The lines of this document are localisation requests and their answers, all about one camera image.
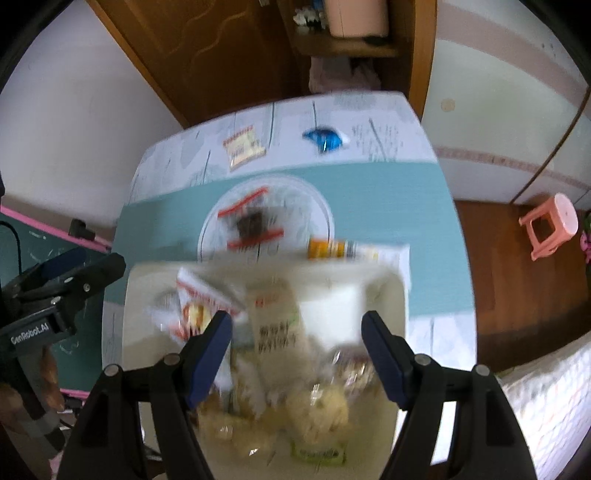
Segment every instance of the green chalkboard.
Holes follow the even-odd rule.
[[[77,245],[49,235],[36,228],[0,213],[0,220],[10,223],[21,240],[22,269],[56,257]],[[86,249],[86,263],[105,255]],[[8,283],[18,275],[17,245],[12,232],[0,227],[0,282]],[[91,297],[84,310],[76,316],[76,335],[53,345],[61,388],[90,391],[98,378],[102,360],[100,335],[102,326],[103,294]]]

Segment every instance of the teal stripe on tablecloth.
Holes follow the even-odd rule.
[[[410,244],[411,316],[474,309],[462,230],[438,164],[341,164],[281,174],[302,178],[320,191],[333,212],[336,238]],[[125,257],[128,272],[138,262],[195,260],[210,209],[248,178],[215,181],[125,206],[113,251]],[[106,301],[124,303],[128,272],[107,289]]]

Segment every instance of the carved door panel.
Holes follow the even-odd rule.
[[[140,71],[147,70],[148,75],[142,73],[153,78],[150,83],[166,97],[169,108],[186,119],[179,118],[182,124],[302,94],[296,59],[274,3],[265,7],[258,0],[89,3],[116,40],[127,43],[137,55]]]

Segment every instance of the plastic stool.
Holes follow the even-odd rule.
[[[542,242],[538,241],[531,222],[545,217],[554,228],[554,232]],[[579,219],[572,202],[564,193],[557,193],[546,200],[539,207],[528,212],[519,219],[520,225],[525,225],[531,245],[534,247],[531,259],[537,260],[556,252],[564,242],[570,240],[579,229]]]

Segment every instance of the brown floor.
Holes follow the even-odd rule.
[[[500,371],[591,329],[579,236],[535,262],[518,218],[531,207],[456,202],[470,260],[478,361]]]

